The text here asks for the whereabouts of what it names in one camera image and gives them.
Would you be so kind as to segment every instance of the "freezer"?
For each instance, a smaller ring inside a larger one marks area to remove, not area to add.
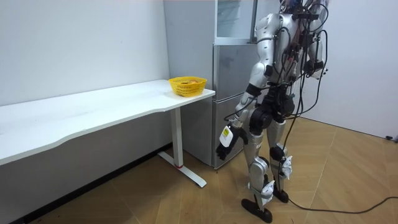
[[[242,93],[250,79],[251,69],[259,61],[257,46],[215,46],[215,100],[220,101]]]

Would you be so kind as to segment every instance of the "robot leg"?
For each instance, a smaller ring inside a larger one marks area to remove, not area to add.
[[[266,223],[272,222],[272,214],[266,209],[266,203],[272,200],[274,182],[268,182],[267,169],[269,162],[259,157],[263,134],[255,136],[249,134],[249,143],[243,147],[244,155],[249,169],[249,189],[254,193],[256,202],[248,199],[242,200],[242,206],[253,215],[261,218]]]
[[[292,173],[292,156],[287,157],[287,149],[279,144],[284,132],[286,121],[278,123],[273,120],[267,128],[267,138],[269,143],[269,157],[271,160],[271,171],[275,180],[274,195],[281,202],[289,202],[289,196],[284,191],[284,179],[290,177]]]

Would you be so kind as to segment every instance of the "label tag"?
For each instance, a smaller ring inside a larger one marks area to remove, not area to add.
[[[233,137],[234,134],[232,133],[232,131],[229,129],[229,127],[225,126],[223,132],[220,135],[220,142],[224,147],[228,147],[229,144],[231,144]]]

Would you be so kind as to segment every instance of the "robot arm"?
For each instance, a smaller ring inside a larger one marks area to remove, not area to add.
[[[256,27],[258,38],[257,53],[260,61],[253,66],[249,85],[241,97],[241,101],[235,107],[235,116],[224,128],[220,136],[220,145],[217,147],[217,155],[225,160],[231,152],[238,137],[243,138],[247,144],[246,132],[242,126],[249,115],[250,105],[255,103],[261,90],[267,85],[268,78],[272,75],[272,63],[274,61],[274,36],[280,28],[279,14],[269,14],[262,18]]]
[[[323,44],[320,38],[320,31],[327,19],[328,0],[314,0],[310,6],[312,14],[319,15],[319,18],[309,24],[309,34],[313,36],[312,43],[308,47],[310,60],[306,62],[305,70],[311,77],[319,79],[322,75],[324,61],[322,59]]]

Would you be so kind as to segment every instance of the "baseboard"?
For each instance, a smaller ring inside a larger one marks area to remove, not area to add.
[[[169,149],[172,146],[173,146],[172,143],[168,143],[167,145],[162,146],[161,148],[159,148],[159,149],[157,149],[157,150],[155,150],[155,151],[153,151],[153,152],[151,152],[151,153],[149,153],[149,154],[147,154],[147,155],[145,155],[145,156],[143,156],[143,157],[141,157],[141,158],[139,158],[139,159],[137,159],[137,160],[135,160],[133,162],[130,162],[129,164],[127,164],[125,166],[122,166],[122,167],[118,168],[117,170],[106,174],[103,177],[100,177],[99,179],[96,179],[96,180],[92,181],[91,183],[86,184],[86,185],[80,187],[79,189],[74,190],[74,191],[70,192],[69,194],[67,194],[67,195],[65,195],[63,197],[61,197],[59,199],[56,199],[55,201],[53,201],[53,202],[51,202],[51,203],[49,203],[47,205],[44,205],[43,207],[41,207],[41,208],[39,208],[39,209],[37,209],[35,211],[30,212],[29,214],[27,214],[27,215],[23,216],[22,218],[19,218],[19,219],[15,220],[15,221],[11,222],[10,224],[24,224],[24,223],[26,224],[26,223],[30,223],[30,222],[38,219],[39,217],[45,215],[46,213],[51,212],[52,210],[54,210],[54,209],[56,209],[56,208],[58,208],[58,207],[60,207],[60,206],[62,206],[64,204],[70,202],[71,200],[73,200],[73,199],[75,199],[75,198],[77,198],[77,197],[79,197],[79,196],[81,196],[81,195],[93,190],[94,188],[100,186],[101,184],[104,184],[104,183],[110,181],[111,179],[123,174],[124,172],[132,169],[133,167],[138,166],[139,164],[142,164],[143,162],[145,162],[145,161],[149,160],[150,158],[156,156],[159,152],[162,152],[162,151],[164,151],[166,149]]]

